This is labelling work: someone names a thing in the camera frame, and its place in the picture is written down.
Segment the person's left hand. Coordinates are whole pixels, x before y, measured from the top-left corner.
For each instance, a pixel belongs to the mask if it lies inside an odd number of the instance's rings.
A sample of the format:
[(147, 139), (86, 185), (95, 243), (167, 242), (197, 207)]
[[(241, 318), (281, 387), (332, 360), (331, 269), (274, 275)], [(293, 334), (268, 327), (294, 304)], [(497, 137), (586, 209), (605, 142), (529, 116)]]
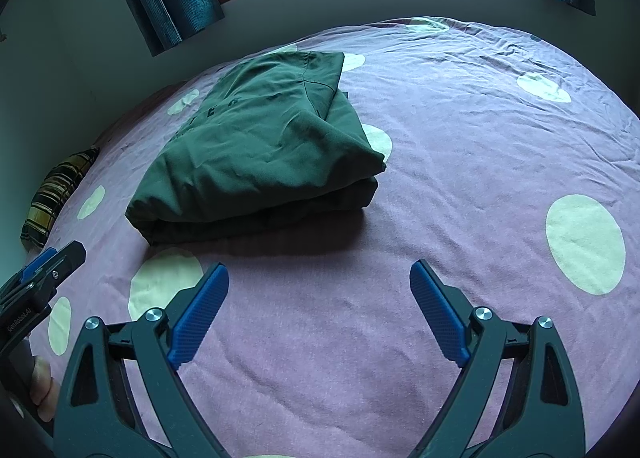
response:
[(50, 364), (41, 356), (35, 357), (32, 370), (30, 398), (37, 407), (38, 417), (43, 422), (53, 420), (58, 404), (60, 388), (52, 377)]

